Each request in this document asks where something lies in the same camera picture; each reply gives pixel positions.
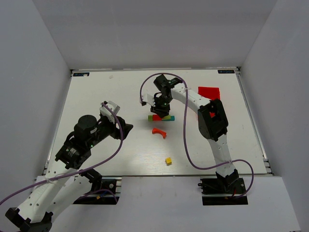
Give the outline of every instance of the red block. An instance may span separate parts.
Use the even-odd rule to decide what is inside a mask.
[[[159,115],[153,115],[153,121],[162,121],[162,118]]]
[[[198,87],[198,94],[204,98],[209,98],[211,100],[220,99],[220,90],[217,87]]]

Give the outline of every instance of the label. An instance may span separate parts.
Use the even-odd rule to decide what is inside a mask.
[[[171,80],[169,81],[169,83],[170,83],[170,84],[174,84],[176,81],[177,81],[176,79],[171,79]]]
[[[219,74],[235,73],[234,70],[218,70]]]
[[[72,147],[71,150],[69,151],[68,155],[72,157],[75,152],[76,152],[75,148]]]
[[[95,127],[93,130],[90,131],[90,134],[93,134],[96,131],[97,131],[97,128]]]
[[[75,72],[73,76],[89,76],[89,72]]]

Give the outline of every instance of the red flat piece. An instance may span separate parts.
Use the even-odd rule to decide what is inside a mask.
[[[198,94],[204,98],[209,98],[211,100],[220,99],[220,90],[217,87],[198,87]]]
[[[162,121],[162,118],[159,115],[153,115],[153,121]]]
[[[153,128],[153,134],[161,134],[164,139],[166,138],[166,132],[159,130],[158,128]]]

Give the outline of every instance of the metal frame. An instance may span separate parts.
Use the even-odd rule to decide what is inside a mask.
[[[54,135],[53,135],[53,138],[52,138],[52,143],[50,145],[50,148],[49,148],[49,151],[48,151],[48,156],[47,156],[46,163],[45,163],[45,166],[44,166],[43,175],[46,174],[46,170],[47,170],[47,167],[48,167],[48,164],[49,164],[49,160],[50,160],[50,157],[52,155],[52,151],[53,151],[53,148],[54,148],[56,135],[57,135],[58,128],[59,128],[59,125],[60,125],[60,121],[61,121],[64,105],[66,103],[67,96],[68,96],[68,93],[69,93],[69,88],[70,88],[70,85],[71,85],[72,77],[73,77],[73,74],[71,72],[71,74],[70,74],[70,81],[69,81],[68,87],[66,89],[67,93],[65,95],[65,100],[63,101],[62,106],[61,106],[61,113],[60,113],[60,116],[59,116],[59,118],[57,120],[56,128],[55,128]]]
[[[248,110],[248,114],[249,114],[249,117],[250,117],[250,120],[251,120],[251,123],[253,125],[253,129],[254,129],[254,133],[255,133],[255,136],[259,142],[259,145],[260,145],[260,148],[263,152],[263,157],[265,159],[267,159],[267,155],[266,155],[266,152],[265,152],[265,149],[264,149],[264,146],[263,146],[263,143],[262,143],[262,139],[261,139],[261,135],[260,135],[260,132],[258,130],[258,128],[256,127],[256,122],[255,122],[255,119],[253,117],[253,115],[251,114],[251,107],[247,101],[247,98],[246,98],[246,93],[244,92],[244,89],[242,87],[242,82],[241,82],[241,73],[240,73],[240,69],[239,67],[235,68],[235,74],[236,74],[236,77],[237,77],[237,80],[238,80],[238,83],[239,83],[239,87],[240,87],[240,90],[241,90],[241,93],[242,93],[242,96],[243,96],[243,99],[245,101],[245,104],[246,104],[246,107],[247,107],[247,110]]]

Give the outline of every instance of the small yellow cube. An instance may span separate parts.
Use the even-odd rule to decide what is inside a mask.
[[[172,164],[172,159],[170,157],[165,159],[165,163],[169,166]]]

